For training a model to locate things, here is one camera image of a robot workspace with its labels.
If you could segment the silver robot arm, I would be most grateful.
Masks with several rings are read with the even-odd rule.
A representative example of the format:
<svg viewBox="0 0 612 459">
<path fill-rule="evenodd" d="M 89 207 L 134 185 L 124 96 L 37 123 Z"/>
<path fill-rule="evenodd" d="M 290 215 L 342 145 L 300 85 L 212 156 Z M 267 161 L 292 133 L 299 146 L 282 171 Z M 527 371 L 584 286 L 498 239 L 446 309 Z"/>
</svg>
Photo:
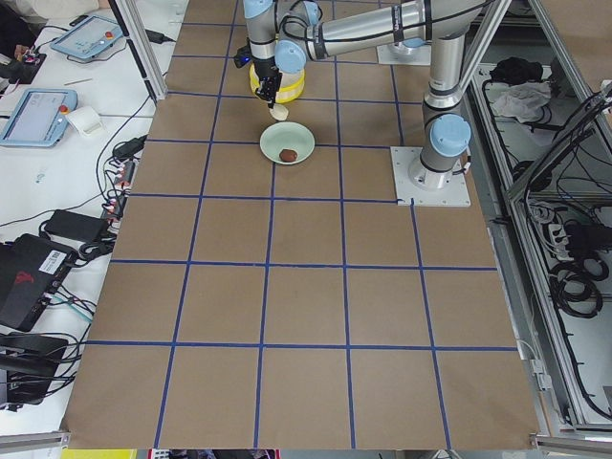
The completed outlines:
<svg viewBox="0 0 612 459">
<path fill-rule="evenodd" d="M 420 0 L 323 21 L 315 1 L 246 1 L 248 38 L 233 58 L 252 64 L 258 98 L 273 107 L 281 80 L 308 61 L 421 39 L 431 47 L 423 101 L 426 144 L 408 168 L 413 185 L 446 187 L 466 152 L 471 129 L 459 106 L 509 7 L 506 1 Z"/>
<path fill-rule="evenodd" d="M 398 50 L 399 53 L 414 54 L 429 45 L 430 43 L 428 41 L 423 40 L 419 37 L 415 37 L 406 39 L 401 42 L 397 42 L 394 44 L 394 47 Z"/>
</svg>

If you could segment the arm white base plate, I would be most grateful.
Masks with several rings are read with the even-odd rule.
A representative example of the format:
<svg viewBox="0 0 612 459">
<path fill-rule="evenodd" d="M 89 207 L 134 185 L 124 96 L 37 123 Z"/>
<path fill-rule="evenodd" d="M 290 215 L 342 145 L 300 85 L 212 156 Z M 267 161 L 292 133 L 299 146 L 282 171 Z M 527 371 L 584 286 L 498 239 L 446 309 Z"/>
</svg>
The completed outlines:
<svg viewBox="0 0 612 459">
<path fill-rule="evenodd" d="M 377 48 L 378 62 L 384 65 L 429 66 L 431 46 L 406 47 L 404 44 L 388 44 Z"/>
<path fill-rule="evenodd" d="M 450 171 L 432 172 L 421 162 L 422 147 L 390 148 L 396 202 L 399 206 L 468 208 L 470 194 L 461 159 Z"/>
</svg>

